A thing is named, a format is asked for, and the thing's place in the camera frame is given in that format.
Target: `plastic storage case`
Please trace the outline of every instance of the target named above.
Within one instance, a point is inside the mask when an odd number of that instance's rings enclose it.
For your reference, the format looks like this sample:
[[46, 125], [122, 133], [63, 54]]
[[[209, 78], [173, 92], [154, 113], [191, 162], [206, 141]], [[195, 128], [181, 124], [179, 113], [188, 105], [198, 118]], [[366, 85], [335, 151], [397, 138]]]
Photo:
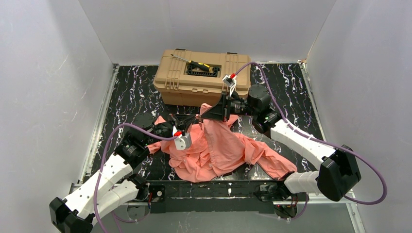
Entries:
[[[189, 63], [172, 57], [171, 54], [189, 61], [208, 64], [212, 70], [206, 74]], [[225, 74], [235, 73], [249, 61], [249, 56], [236, 53], [166, 50], [154, 78], [154, 87], [162, 95], [165, 104], [200, 106], [208, 103], [214, 105], [219, 100], [222, 91], [227, 90], [227, 86], [222, 81]], [[246, 67], [238, 74], [236, 92], [241, 98], [246, 98], [249, 87], [250, 67]]]

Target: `yellow and black screwdriver handle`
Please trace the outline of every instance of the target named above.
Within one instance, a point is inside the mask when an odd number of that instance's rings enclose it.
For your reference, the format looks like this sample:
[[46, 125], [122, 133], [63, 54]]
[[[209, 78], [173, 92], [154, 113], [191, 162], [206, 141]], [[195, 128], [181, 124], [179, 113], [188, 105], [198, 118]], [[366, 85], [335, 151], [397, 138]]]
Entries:
[[181, 57], [178, 57], [178, 56], [176, 56], [176, 55], [173, 55], [173, 54], [171, 54], [171, 55], [172, 55], [173, 57], [176, 57], [176, 58], [179, 58], [179, 59], [181, 59], [181, 60], [183, 60], [183, 61], [186, 61], [186, 62], [188, 62], [189, 64], [194, 65], [195, 67], [197, 67], [197, 68], [199, 68], [199, 69], [201, 69], [201, 70], [203, 70], [203, 71], [210, 72], [210, 71], [212, 70], [212, 68], [211, 68], [209, 65], [207, 65], [207, 64], [198, 63], [198, 62], [195, 62], [195, 61], [192, 61], [192, 60], [188, 61], [188, 60], [186, 60], [186, 59], [184, 59], [184, 58], [181, 58]]

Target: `black marble surface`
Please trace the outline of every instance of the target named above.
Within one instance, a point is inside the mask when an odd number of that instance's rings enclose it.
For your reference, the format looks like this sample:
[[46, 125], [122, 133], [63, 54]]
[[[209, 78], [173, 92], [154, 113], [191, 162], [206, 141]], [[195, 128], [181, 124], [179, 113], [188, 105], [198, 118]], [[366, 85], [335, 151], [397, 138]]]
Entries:
[[[317, 138], [322, 138], [299, 64], [262, 64], [262, 66], [269, 79], [273, 94], [287, 118], [299, 128]], [[94, 158], [92, 174], [100, 167], [104, 144], [109, 134], [119, 124], [131, 123], [136, 114], [149, 111], [157, 117], [159, 114], [167, 113], [199, 112], [198, 107], [165, 105], [163, 103], [160, 93], [153, 86], [153, 78], [157, 68], [158, 66], [124, 66], [119, 68], [100, 136], [98, 151]], [[257, 83], [264, 84], [264, 81], [257, 67], [252, 67], [251, 84]], [[287, 146], [256, 132], [251, 125], [250, 117], [242, 116], [231, 130], [265, 142], [280, 155], [292, 161], [300, 172], [315, 170], [312, 164]], [[122, 135], [122, 130], [116, 134], [108, 154], [113, 152], [115, 145], [121, 141]], [[174, 169], [169, 166], [169, 155], [161, 151], [148, 157], [137, 170], [149, 181], [180, 180]], [[270, 177], [259, 165], [244, 164], [233, 172], [215, 179], [229, 181], [269, 180]]]

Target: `coral fabric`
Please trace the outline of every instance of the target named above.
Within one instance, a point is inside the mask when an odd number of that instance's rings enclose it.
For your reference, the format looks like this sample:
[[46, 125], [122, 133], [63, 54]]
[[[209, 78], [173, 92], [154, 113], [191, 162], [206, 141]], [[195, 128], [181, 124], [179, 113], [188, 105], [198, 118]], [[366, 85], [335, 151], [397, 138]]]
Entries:
[[[200, 114], [210, 108], [203, 104]], [[256, 162], [272, 178], [280, 178], [296, 166], [285, 159], [266, 143], [255, 141], [241, 133], [233, 133], [230, 127], [238, 120], [231, 115], [227, 122], [205, 119], [202, 124], [189, 129], [192, 145], [186, 150], [177, 150], [174, 141], [161, 141], [149, 145], [150, 153], [159, 149], [170, 155], [169, 165], [177, 175], [187, 181], [202, 182], [224, 175], [243, 163]], [[156, 124], [165, 120], [159, 117]]]

